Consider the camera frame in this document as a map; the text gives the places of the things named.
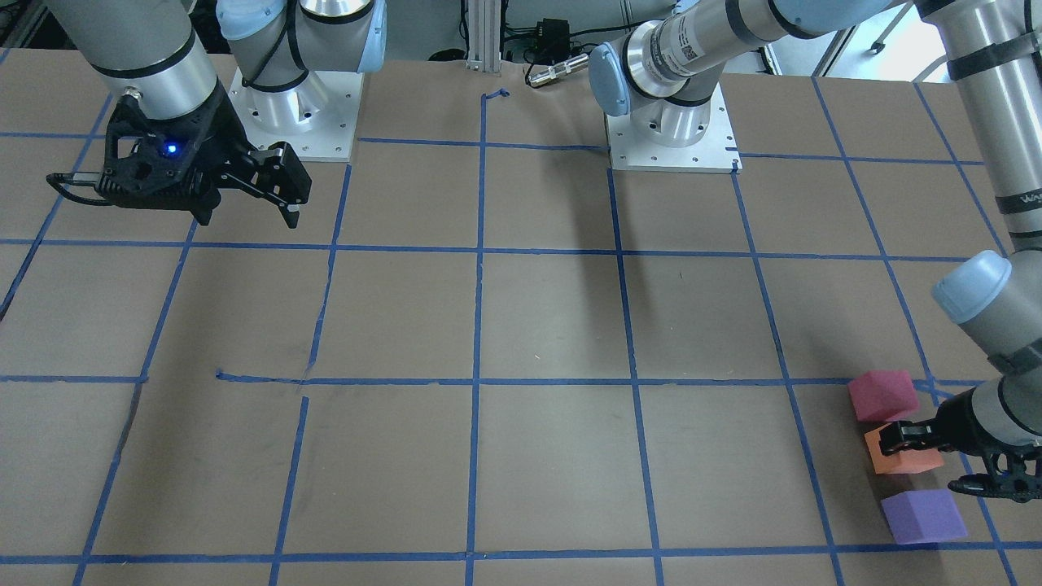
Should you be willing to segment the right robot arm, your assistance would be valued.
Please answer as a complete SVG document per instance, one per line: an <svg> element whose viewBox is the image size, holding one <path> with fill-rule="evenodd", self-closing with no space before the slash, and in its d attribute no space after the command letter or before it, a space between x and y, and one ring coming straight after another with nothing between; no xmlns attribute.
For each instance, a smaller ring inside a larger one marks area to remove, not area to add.
<svg viewBox="0 0 1042 586"><path fill-rule="evenodd" d="M67 200L93 207L185 211L201 225L241 190L294 229L309 201L304 146L290 137L345 129L322 72L377 72L383 1L219 1L219 31L239 68L225 89L179 1L49 1L64 32L116 98L97 172L52 173Z"/></svg>

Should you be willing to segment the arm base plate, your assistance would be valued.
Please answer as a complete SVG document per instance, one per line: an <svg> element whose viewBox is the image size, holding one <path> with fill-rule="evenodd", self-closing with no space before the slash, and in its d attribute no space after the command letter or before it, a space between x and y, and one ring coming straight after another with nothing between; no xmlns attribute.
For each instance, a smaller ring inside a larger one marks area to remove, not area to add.
<svg viewBox="0 0 1042 586"><path fill-rule="evenodd" d="M708 103L658 100L606 117L611 167L640 172L737 173L743 170L721 86Z"/></svg>
<svg viewBox="0 0 1042 586"><path fill-rule="evenodd" d="M317 71L301 86L266 93L244 88L237 70L230 102L254 147L286 142L303 162L348 163L365 78L357 72Z"/></svg>

